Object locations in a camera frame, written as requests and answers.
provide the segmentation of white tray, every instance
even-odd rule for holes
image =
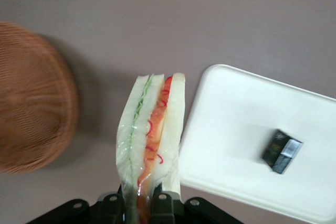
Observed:
[[[318,224],[336,223],[336,100],[227,65],[201,79],[184,130],[182,184]],[[275,129],[303,142],[285,172],[261,154]]]

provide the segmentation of brown woven basket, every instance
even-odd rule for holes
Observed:
[[[78,122],[67,64],[50,43],[0,22],[0,170],[30,172],[57,158]]]

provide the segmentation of sandwich wrapper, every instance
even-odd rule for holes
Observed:
[[[336,223],[336,99],[227,65],[203,74],[181,140],[181,184],[317,224]],[[276,129],[303,144],[283,174]]]
[[[117,132],[116,165],[125,202],[125,222],[150,221],[155,187],[180,192],[178,145],[185,108],[185,77],[175,73],[137,77]]]

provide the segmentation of plastic wrap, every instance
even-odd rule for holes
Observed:
[[[184,75],[138,77],[120,119],[116,164],[126,223],[149,222],[154,189],[177,163],[184,117]]]

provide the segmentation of screw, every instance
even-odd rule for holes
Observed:
[[[193,205],[193,206],[195,206],[195,207],[198,206],[199,203],[200,203],[200,202],[199,202],[197,199],[192,199],[192,200],[190,200],[190,204]]]
[[[167,199],[167,195],[166,194],[160,194],[159,199],[160,200],[165,200],[165,199]]]
[[[73,208],[81,208],[82,207],[82,203],[76,203],[74,204]]]
[[[118,197],[116,195],[111,196],[110,201],[116,201]]]

